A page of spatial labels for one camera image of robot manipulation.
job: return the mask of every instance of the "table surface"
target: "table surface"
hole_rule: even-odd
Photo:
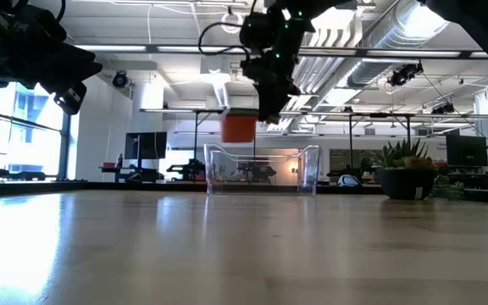
[[[0,304],[488,304],[488,204],[0,198]]]

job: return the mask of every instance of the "exposed ductwork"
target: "exposed ductwork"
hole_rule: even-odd
[[[443,31],[447,22],[415,0],[400,0],[363,40],[361,47],[397,49],[419,48]],[[370,63],[362,59],[346,59],[334,77],[319,91],[318,111],[337,107],[357,96],[360,90],[340,87],[366,87],[374,83],[392,66],[391,63]]]

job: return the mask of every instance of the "clear plastic bin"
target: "clear plastic bin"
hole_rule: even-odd
[[[291,155],[238,155],[205,144],[208,194],[292,194],[313,196],[321,148],[309,146]]]

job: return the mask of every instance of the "ceiling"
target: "ceiling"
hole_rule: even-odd
[[[85,0],[68,0],[63,27],[68,31],[69,40],[75,44],[95,43],[152,43],[152,44],[184,44],[197,45],[199,32],[213,22],[220,21],[226,9],[204,8],[197,6],[193,15],[190,6],[161,7],[150,5],[115,5],[106,2],[84,2]],[[239,0],[251,3],[252,0]],[[363,29],[371,26],[381,14],[389,8],[394,0],[374,0],[376,8],[363,13]],[[60,0],[30,0],[34,5],[47,8],[57,14]],[[263,6],[258,1],[257,8]],[[150,37],[148,37],[148,10],[150,21]],[[249,8],[235,8],[236,12],[245,13]],[[204,38],[204,44],[231,45],[238,44],[237,34],[228,34],[219,27],[213,28]],[[479,48],[472,38],[458,26],[451,24],[442,33],[430,40],[427,48]],[[202,82],[200,77],[201,58],[199,55],[168,55],[168,54],[110,54],[100,56],[105,63],[105,73],[110,74],[117,66],[129,62],[157,64],[162,71],[170,89],[177,96],[170,101],[170,106],[185,107],[186,101],[204,100],[213,95],[212,85]],[[424,70],[442,94],[455,94],[455,105],[460,112],[473,110],[473,93],[482,90],[480,86],[468,84],[488,84],[488,61],[449,61],[425,60]],[[152,71],[147,69],[130,70],[129,76],[134,81],[146,81],[151,78]],[[226,88],[230,95],[255,96],[252,82],[241,75],[233,77]],[[433,88],[423,76],[412,80],[409,86],[397,88],[391,94],[391,88],[385,84],[385,77],[380,78],[371,86],[374,90],[366,90],[357,98],[359,103],[353,105],[356,111],[380,111],[394,108],[400,111],[417,111],[421,105],[435,101],[439,92]]]

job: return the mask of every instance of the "security camera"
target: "security camera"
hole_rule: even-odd
[[[112,84],[116,88],[125,88],[127,85],[127,71],[121,70],[121,71],[116,71],[116,76],[112,79]]]

